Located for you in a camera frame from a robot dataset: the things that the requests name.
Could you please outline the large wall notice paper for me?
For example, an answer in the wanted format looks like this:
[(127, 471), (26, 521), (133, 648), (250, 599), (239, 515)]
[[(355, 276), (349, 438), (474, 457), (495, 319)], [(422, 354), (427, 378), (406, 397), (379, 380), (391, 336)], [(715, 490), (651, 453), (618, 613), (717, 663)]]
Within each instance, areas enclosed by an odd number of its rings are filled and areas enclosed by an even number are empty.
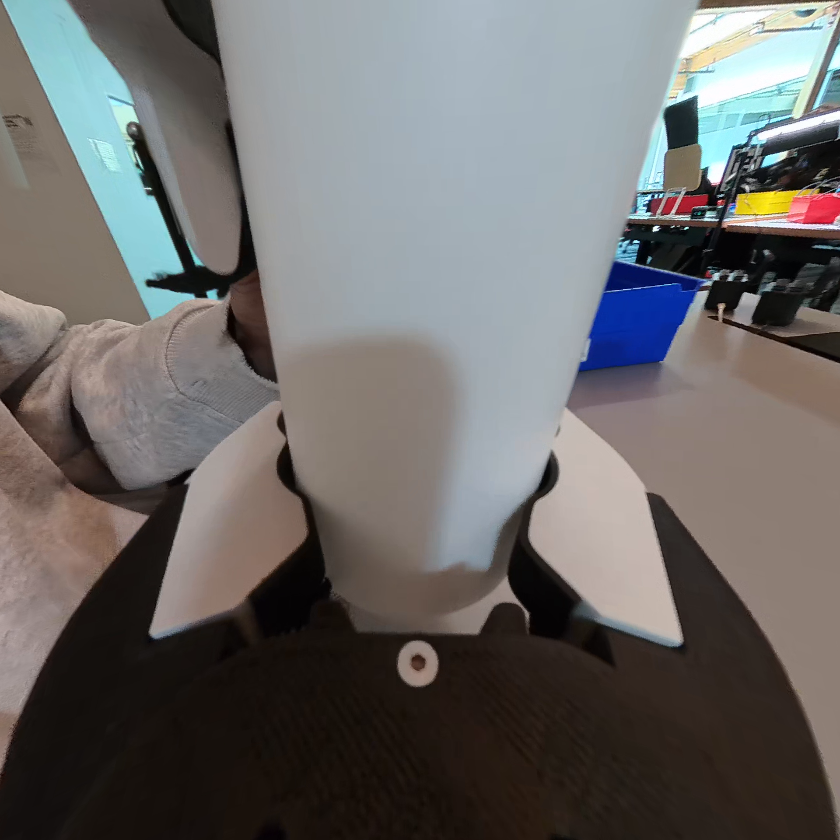
[(1, 115), (1, 180), (9, 189), (30, 190), (25, 168), (20, 160), (16, 145), (4, 115)]

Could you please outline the black desk mat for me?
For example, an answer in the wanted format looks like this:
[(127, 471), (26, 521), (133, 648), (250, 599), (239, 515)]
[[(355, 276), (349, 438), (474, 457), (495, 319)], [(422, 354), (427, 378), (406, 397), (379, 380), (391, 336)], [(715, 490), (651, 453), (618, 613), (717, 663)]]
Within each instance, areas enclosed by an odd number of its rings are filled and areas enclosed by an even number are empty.
[(810, 308), (799, 308), (790, 323), (775, 325), (752, 321), (752, 312), (724, 313), (721, 321), (796, 350), (839, 362), (839, 316)]

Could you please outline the person's left hand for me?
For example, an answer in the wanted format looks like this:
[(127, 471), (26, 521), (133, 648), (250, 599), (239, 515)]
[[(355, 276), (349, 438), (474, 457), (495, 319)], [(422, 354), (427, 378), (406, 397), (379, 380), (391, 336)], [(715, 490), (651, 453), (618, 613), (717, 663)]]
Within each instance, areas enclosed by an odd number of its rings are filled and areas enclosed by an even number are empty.
[(260, 377), (277, 383), (269, 326), (260, 285), (259, 271), (251, 271), (231, 285), (227, 293), (227, 330)]

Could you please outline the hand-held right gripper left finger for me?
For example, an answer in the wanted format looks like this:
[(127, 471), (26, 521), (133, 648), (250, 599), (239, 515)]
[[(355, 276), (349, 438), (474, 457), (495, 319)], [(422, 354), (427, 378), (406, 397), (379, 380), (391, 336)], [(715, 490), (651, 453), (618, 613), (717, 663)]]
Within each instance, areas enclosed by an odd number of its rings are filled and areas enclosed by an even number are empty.
[(304, 502), (278, 474), (286, 445), (274, 401), (193, 471), (150, 621), (153, 639), (233, 616), (303, 545)]

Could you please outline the black battery charger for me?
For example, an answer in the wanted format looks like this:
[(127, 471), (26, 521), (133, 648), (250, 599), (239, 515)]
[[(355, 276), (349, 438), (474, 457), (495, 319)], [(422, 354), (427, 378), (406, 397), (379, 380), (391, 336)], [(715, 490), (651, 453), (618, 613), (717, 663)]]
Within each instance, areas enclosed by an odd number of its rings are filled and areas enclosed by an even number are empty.
[(720, 315), (733, 312), (749, 283), (749, 274), (742, 269), (721, 269), (713, 275), (704, 309)]
[(793, 323), (803, 301), (810, 296), (812, 283), (804, 280), (779, 280), (759, 289), (752, 312), (752, 326), (787, 327)]

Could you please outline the white water bottle black lid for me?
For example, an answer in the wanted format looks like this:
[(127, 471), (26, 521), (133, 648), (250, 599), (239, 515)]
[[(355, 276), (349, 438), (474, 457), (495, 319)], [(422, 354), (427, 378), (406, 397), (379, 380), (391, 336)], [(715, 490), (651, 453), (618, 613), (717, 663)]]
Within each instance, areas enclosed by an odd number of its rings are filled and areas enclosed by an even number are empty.
[(298, 485), (337, 593), (497, 587), (697, 2), (214, 2)]

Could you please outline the yellow plastic bin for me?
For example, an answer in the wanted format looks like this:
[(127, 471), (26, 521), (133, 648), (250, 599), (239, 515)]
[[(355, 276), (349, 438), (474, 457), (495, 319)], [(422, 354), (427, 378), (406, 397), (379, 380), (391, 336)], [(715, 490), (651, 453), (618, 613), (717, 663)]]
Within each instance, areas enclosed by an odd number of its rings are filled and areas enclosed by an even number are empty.
[(742, 192), (734, 204), (734, 216), (781, 216), (791, 209), (794, 199), (800, 195), (797, 190), (767, 192)]

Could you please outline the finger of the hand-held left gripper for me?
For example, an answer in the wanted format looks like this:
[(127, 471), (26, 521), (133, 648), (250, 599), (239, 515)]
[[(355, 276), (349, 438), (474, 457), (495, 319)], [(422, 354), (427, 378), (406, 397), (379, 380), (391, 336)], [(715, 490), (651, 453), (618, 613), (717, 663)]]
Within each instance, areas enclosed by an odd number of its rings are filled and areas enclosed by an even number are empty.
[(163, 1), (86, 1), (84, 25), (119, 73), (192, 251), (225, 279), (256, 269), (222, 61), (195, 47)]

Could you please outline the person's left forearm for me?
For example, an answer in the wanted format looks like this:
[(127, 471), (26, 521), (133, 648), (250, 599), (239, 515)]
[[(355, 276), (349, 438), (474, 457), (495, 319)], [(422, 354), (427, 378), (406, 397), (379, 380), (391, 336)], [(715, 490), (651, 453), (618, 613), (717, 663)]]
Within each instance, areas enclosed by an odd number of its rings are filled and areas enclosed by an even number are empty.
[(140, 490), (197, 467), (270, 403), (231, 331), (229, 304), (187, 302), (142, 325), (101, 320), (74, 340), (71, 401), (118, 485)]

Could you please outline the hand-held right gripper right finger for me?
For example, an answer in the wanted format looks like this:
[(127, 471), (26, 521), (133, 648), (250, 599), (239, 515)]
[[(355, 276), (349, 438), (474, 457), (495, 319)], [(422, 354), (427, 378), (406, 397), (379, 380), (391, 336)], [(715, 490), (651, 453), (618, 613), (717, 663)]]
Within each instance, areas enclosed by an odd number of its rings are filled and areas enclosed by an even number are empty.
[(509, 530), (509, 586), (531, 634), (559, 639), (583, 623), (684, 643), (644, 483), (570, 410)]

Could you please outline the blue plastic bin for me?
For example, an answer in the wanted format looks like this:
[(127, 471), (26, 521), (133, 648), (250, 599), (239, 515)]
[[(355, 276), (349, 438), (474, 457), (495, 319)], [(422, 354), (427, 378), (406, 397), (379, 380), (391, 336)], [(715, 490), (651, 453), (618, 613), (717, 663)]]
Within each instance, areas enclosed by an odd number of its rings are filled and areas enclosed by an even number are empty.
[(665, 360), (703, 280), (616, 260), (579, 372)]

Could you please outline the wooden table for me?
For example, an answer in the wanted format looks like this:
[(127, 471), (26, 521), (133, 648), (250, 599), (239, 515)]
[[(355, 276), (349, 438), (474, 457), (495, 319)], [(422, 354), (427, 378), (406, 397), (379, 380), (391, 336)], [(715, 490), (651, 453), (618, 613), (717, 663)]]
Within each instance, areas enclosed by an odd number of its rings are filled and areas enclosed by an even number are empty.
[(799, 266), (827, 265), (839, 257), (838, 226), (793, 223), (785, 216), (718, 221), (634, 214), (626, 221), (621, 242), (637, 243), (637, 264), (689, 277), (704, 277), (709, 269), (745, 269), (764, 251)]

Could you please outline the red plastic bin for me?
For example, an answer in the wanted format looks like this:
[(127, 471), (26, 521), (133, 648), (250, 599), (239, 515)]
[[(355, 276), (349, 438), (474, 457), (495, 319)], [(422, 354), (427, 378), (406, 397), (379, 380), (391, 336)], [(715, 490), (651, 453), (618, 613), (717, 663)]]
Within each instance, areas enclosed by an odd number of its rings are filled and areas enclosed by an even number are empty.
[(835, 225), (838, 217), (839, 191), (797, 193), (786, 214), (790, 224), (805, 225)]
[(688, 216), (704, 217), (708, 208), (716, 208), (714, 196), (707, 193), (686, 193), (654, 197), (647, 205), (647, 214), (651, 216)]

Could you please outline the wooden document stand black board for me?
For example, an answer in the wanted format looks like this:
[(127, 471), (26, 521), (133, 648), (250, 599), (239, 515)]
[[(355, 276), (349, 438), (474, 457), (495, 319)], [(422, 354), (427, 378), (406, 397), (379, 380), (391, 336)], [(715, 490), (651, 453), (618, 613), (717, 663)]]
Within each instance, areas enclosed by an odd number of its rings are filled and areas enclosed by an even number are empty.
[(663, 195), (648, 206), (651, 214), (665, 213), (669, 195), (677, 193), (670, 215), (682, 199), (696, 191), (702, 180), (699, 143), (698, 98), (691, 97), (668, 106), (664, 111), (667, 149), (664, 156)]

